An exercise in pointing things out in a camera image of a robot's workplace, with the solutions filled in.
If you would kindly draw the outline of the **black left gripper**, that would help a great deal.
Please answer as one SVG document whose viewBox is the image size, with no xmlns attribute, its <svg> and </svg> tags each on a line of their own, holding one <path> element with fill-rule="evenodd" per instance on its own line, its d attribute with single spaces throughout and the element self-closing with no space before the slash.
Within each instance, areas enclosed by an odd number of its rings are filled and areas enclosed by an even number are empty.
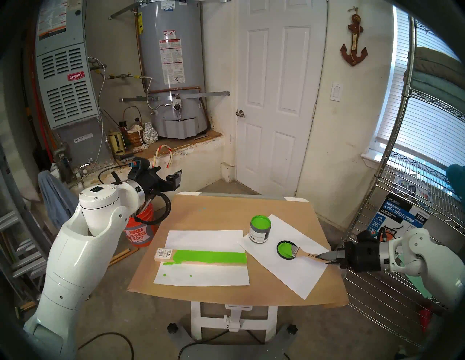
<svg viewBox="0 0 465 360">
<path fill-rule="evenodd" d="M 156 193 L 169 192 L 177 189 L 181 183 L 182 170 L 168 175 L 166 180 L 161 179 L 157 172 L 161 168 L 139 169 L 135 173 L 135 181 L 142 188 L 145 199 L 153 199 Z"/>
</svg>

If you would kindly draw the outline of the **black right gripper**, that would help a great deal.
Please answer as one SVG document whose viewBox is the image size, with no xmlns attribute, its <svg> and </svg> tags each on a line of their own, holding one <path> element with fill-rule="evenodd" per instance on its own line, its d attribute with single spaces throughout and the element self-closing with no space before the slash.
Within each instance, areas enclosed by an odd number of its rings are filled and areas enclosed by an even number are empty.
<svg viewBox="0 0 465 360">
<path fill-rule="evenodd" d="M 332 250 L 319 254 L 319 259 L 325 260 L 329 265 L 340 265 L 343 269 L 350 269 L 354 272 L 375 272 L 381 271 L 378 241 L 352 241 L 344 242 L 338 250 Z M 343 256 L 338 258 L 338 251 L 343 252 Z"/>
</svg>

